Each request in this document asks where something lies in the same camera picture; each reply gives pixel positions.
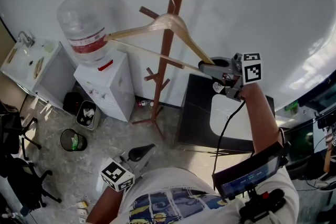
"red label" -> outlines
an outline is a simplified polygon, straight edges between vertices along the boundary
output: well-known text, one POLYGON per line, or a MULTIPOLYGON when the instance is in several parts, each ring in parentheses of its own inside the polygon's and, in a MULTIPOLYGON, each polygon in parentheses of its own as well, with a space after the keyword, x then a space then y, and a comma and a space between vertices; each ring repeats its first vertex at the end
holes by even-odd
POLYGON ((72 49, 78 54, 89 54, 90 52, 94 52, 105 46, 107 41, 104 41, 104 37, 105 35, 96 40, 95 42, 92 42, 84 46, 72 46, 72 49))

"person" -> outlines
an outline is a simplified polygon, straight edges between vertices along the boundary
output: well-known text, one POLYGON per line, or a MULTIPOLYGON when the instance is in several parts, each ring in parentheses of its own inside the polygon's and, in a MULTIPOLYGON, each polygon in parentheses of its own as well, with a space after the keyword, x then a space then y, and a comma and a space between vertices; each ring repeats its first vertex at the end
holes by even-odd
MULTIPOLYGON (((256 154, 282 138, 265 95, 256 83, 241 90, 250 119, 256 154)), ((298 194, 283 167, 256 188, 258 194, 280 188, 285 192, 285 205, 269 223, 296 223, 299 211, 298 194)), ((107 187, 91 213, 91 224, 189 224, 240 223, 240 208, 247 200, 231 202, 222 198, 204 181, 179 168, 161 168, 143 175, 123 197, 107 187)))

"wooden hanger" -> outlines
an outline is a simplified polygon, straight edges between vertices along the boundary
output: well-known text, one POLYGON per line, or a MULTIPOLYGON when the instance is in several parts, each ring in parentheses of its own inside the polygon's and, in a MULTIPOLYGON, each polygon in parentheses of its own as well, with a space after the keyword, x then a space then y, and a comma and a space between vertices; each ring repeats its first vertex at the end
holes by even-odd
POLYGON ((124 31, 111 33, 105 36, 105 41, 115 40, 116 38, 129 37, 138 34, 148 33, 156 30, 170 29, 174 32, 186 45, 192 49, 205 63, 214 65, 215 63, 208 55, 191 39, 187 26, 181 17, 173 14, 163 14, 156 18, 153 22, 146 26, 132 28, 124 31))
POLYGON ((136 49, 136 50, 140 50, 140 51, 146 52, 146 53, 151 54, 151 55, 155 55, 155 56, 161 57, 161 58, 166 59, 166 60, 171 61, 171 62, 175 62, 175 63, 177 63, 178 65, 181 65, 181 69, 184 69, 184 67, 188 67, 188 68, 193 69, 193 70, 195 70, 195 71, 201 72, 201 71, 199 70, 199 68, 197 68, 197 67, 195 67, 195 66, 189 65, 188 63, 181 62, 181 61, 179 61, 179 60, 175 60, 175 59, 170 58, 170 57, 168 57, 168 56, 166 56, 166 55, 159 54, 159 53, 157 53, 157 52, 155 52, 155 51, 147 50, 147 49, 138 47, 138 46, 136 46, 136 45, 128 44, 128 43, 126 43, 126 42, 122 42, 122 41, 115 40, 115 39, 112 39, 111 41, 117 42, 117 43, 119 43, 119 44, 123 44, 123 45, 125 45, 125 46, 127 46, 127 47, 130 47, 130 48, 133 48, 133 49, 136 49))

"black table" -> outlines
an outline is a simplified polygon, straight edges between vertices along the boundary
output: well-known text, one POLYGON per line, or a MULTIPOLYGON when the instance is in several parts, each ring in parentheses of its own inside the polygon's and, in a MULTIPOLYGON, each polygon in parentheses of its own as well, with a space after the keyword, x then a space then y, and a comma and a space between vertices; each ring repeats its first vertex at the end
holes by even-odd
MULTIPOLYGON (((176 148, 203 152, 216 151, 219 136, 210 127, 212 98, 217 94, 213 90, 213 83, 212 79, 189 75, 175 138, 176 148)), ((274 114, 273 98, 266 98, 274 114)), ((250 140, 223 136, 220 149, 224 154, 248 153, 253 151, 253 143, 250 140)))

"trash bin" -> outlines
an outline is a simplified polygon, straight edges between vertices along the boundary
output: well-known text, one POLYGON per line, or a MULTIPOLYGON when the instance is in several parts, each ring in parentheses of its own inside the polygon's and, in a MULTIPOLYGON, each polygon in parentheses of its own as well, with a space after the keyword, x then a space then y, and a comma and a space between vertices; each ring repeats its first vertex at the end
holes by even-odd
POLYGON ((76 117, 77 123, 92 131, 97 128, 99 120, 100 111, 96 104, 91 101, 84 101, 76 117))
POLYGON ((65 129, 60 140, 66 151, 83 151, 88 145, 86 138, 73 129, 65 129))
POLYGON ((80 93, 68 92, 64 98, 63 109, 76 116, 83 101, 84 99, 80 93))

